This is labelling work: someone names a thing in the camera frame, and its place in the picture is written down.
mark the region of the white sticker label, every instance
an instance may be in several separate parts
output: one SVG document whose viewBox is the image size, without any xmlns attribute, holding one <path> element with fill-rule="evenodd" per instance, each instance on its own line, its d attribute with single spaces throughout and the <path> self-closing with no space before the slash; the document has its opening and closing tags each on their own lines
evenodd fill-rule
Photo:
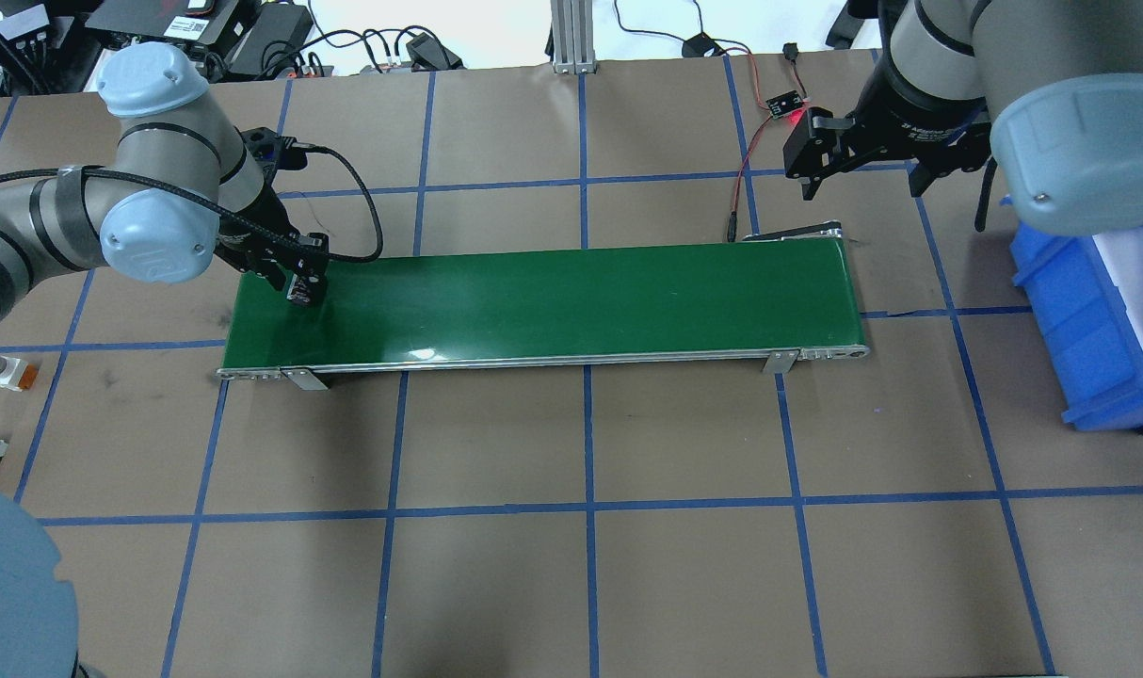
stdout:
<svg viewBox="0 0 1143 678">
<path fill-rule="evenodd" d="M 170 22 L 170 27 L 166 30 L 166 38 L 179 38 L 181 40 L 198 40 L 202 31 L 207 30 L 210 22 L 207 18 L 175 17 Z"/>
</svg>

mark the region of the green board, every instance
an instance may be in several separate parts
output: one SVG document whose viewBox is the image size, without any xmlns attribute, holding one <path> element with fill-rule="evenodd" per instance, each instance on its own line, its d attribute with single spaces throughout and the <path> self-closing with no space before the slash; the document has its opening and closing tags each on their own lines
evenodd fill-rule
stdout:
<svg viewBox="0 0 1143 678">
<path fill-rule="evenodd" d="M 334 263 L 322 305 L 241 280 L 222 376 L 868 352 L 842 240 Z"/>
</svg>

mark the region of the metal post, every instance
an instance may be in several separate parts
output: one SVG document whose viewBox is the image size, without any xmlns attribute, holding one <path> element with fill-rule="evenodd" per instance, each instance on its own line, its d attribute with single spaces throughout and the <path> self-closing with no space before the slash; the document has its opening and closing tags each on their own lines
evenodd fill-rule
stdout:
<svg viewBox="0 0 1143 678">
<path fill-rule="evenodd" d="M 592 50 L 592 0 L 551 0 L 554 72 L 597 72 Z"/>
</svg>

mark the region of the blue container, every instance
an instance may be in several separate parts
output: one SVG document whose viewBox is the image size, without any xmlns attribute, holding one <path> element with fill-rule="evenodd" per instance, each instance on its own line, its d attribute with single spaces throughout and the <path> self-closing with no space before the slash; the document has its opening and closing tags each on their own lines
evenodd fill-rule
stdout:
<svg viewBox="0 0 1143 678">
<path fill-rule="evenodd" d="M 1143 350 L 1093 238 L 1021 224 L 1014 282 L 1028 292 L 1079 430 L 1143 430 Z"/>
</svg>

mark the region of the tiled surface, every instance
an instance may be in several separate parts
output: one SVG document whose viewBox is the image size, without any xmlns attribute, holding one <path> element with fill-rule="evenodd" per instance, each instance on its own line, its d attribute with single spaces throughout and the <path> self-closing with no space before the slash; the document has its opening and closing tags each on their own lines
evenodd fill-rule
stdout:
<svg viewBox="0 0 1143 678">
<path fill-rule="evenodd" d="M 766 95 L 788 89 L 780 62 L 760 57 Z M 872 63 L 800 69 L 844 113 Z M 583 119 L 580 80 L 534 69 L 294 82 L 285 131 L 363 172 L 386 256 L 711 241 L 732 99 L 758 120 L 746 69 L 732 95 L 722 61 L 605 63 Z M 216 96 L 275 127 L 285 89 Z M 48 143 L 50 120 L 75 134 Z M 115 130 L 89 96 L 22 98 L 0 172 L 107 162 Z M 916 201 L 897 167 L 802 202 L 775 175 L 785 131 L 756 154 L 756 218 L 846 224 L 865 360 L 222 386 L 222 264 L 171 288 L 95 271 L 80 314 L 83 276 L 41 284 L 0 326 L 41 364 L 32 391 L 0 391 L 0 490 L 54 529 L 83 657 L 119 676 L 1143 676 L 1143 438 L 1060 422 L 1007 282 L 1009 212 L 975 236 L 980 176 Z M 371 246 L 330 159 L 275 188 L 297 226 Z"/>
</svg>

